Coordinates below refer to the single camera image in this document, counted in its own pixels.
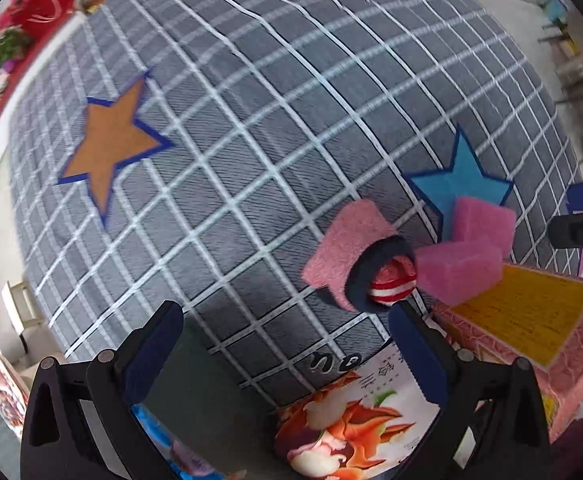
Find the pink patterned box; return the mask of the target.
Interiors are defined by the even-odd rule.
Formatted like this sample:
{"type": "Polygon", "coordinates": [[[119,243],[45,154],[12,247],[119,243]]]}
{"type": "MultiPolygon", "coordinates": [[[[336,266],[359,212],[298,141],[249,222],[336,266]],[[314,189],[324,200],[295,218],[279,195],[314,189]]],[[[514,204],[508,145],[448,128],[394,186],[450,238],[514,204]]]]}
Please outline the pink patterned box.
{"type": "Polygon", "coordinates": [[[537,376],[549,440],[583,404],[583,278],[507,264],[502,281],[465,304],[435,304],[451,340],[479,360],[511,364],[522,356],[537,376]]]}

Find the potted green plant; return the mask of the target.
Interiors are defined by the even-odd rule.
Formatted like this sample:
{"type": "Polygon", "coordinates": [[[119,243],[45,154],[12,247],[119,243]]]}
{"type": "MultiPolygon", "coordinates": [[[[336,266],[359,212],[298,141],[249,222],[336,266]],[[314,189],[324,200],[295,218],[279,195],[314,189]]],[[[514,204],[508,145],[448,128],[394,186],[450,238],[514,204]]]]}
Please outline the potted green plant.
{"type": "Polygon", "coordinates": [[[4,29],[0,36],[0,70],[8,61],[18,61],[25,56],[34,40],[20,27],[4,29]]]}

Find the white storage box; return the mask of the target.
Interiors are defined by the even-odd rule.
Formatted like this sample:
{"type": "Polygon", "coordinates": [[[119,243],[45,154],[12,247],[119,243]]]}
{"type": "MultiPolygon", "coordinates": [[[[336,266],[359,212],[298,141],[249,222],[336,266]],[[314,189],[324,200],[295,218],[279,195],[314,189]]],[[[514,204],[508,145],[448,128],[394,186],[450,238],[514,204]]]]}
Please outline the white storage box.
{"type": "MultiPolygon", "coordinates": [[[[117,479],[133,479],[106,438],[93,404],[81,406],[107,467],[117,479]]],[[[242,472],[248,479],[293,479],[297,474],[273,448],[272,418],[256,396],[242,390],[204,348],[194,324],[185,320],[150,393],[140,404],[178,440],[195,462],[206,462],[203,474],[218,472],[222,478],[242,472]]],[[[179,454],[171,444],[150,437],[171,467],[179,454]]]]}

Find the red gift bag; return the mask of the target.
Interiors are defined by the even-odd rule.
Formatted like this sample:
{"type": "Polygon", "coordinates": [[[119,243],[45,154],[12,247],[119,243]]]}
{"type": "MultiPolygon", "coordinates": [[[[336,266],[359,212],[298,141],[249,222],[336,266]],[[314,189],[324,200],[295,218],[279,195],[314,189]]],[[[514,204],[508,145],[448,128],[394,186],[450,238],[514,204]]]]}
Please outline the red gift bag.
{"type": "Polygon", "coordinates": [[[0,32],[16,27],[38,41],[74,10],[74,3],[75,0],[11,0],[0,14],[0,32]]]}

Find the pink fuzzy sock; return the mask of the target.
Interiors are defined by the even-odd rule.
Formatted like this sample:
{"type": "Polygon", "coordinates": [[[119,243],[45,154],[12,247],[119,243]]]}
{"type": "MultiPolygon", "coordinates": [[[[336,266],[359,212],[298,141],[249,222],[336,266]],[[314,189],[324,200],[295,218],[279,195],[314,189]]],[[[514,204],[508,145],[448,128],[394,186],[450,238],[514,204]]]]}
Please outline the pink fuzzy sock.
{"type": "Polygon", "coordinates": [[[372,200],[343,207],[301,273],[320,298],[347,311],[381,313],[417,284],[413,249],[372,200]]]}

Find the white fruit print box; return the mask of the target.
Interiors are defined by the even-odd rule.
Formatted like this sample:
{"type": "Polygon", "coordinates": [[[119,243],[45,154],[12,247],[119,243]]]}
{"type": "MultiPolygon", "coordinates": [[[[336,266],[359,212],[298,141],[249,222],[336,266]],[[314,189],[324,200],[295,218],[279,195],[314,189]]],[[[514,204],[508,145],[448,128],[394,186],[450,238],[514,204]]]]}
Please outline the white fruit print box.
{"type": "Polygon", "coordinates": [[[417,447],[439,408],[395,344],[281,413],[278,456],[309,479],[372,479],[417,447]]]}

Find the small white stool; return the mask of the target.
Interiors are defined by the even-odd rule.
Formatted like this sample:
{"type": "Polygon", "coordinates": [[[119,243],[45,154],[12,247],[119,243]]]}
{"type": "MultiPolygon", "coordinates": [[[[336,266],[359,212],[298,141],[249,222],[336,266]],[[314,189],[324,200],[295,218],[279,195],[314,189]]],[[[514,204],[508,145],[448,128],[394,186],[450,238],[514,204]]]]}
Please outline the small white stool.
{"type": "Polygon", "coordinates": [[[41,323],[38,307],[31,299],[28,285],[25,282],[16,284],[6,282],[1,290],[1,297],[7,316],[22,343],[22,348],[28,352],[25,332],[28,328],[36,328],[41,323]]]}

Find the grey checked star rug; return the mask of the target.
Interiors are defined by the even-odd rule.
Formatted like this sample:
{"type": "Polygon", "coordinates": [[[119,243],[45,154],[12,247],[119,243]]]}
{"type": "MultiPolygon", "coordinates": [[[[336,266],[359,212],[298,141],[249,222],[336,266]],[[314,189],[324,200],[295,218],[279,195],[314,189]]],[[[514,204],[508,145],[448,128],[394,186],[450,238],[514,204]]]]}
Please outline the grey checked star rug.
{"type": "Polygon", "coordinates": [[[328,381],[314,353],[370,356],[388,337],[302,281],[317,242],[360,198],[413,246],[436,240],[406,177],[448,167],[456,128],[514,181],[513,260],[576,273],[546,236],[576,156],[475,0],[108,0],[11,121],[26,277],[67,359],[173,299],[237,382],[288,404],[328,381]]]}

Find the pink sponge block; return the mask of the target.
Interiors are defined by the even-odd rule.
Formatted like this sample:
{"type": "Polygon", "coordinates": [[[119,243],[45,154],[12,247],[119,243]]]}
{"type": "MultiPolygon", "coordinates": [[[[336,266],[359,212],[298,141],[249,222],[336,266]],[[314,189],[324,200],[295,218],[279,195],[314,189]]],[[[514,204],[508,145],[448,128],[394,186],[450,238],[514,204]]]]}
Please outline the pink sponge block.
{"type": "Polygon", "coordinates": [[[501,281],[502,255],[482,242],[444,242],[415,250],[417,287],[455,307],[501,281]]]}
{"type": "Polygon", "coordinates": [[[512,209],[469,196],[455,201],[453,242],[485,242],[499,249],[506,260],[511,255],[515,231],[516,214],[512,209]]]}

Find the white red tv cabinet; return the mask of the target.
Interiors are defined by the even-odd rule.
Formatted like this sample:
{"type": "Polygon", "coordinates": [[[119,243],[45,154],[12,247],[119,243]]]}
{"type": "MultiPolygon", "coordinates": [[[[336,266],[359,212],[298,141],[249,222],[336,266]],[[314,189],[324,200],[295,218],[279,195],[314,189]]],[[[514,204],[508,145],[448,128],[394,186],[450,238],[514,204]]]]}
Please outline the white red tv cabinet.
{"type": "Polygon", "coordinates": [[[69,14],[45,43],[34,49],[34,56],[24,67],[15,70],[11,75],[0,76],[0,161],[10,140],[10,122],[18,100],[25,95],[28,84],[37,77],[55,52],[64,46],[85,21],[86,16],[83,13],[69,14]]]}

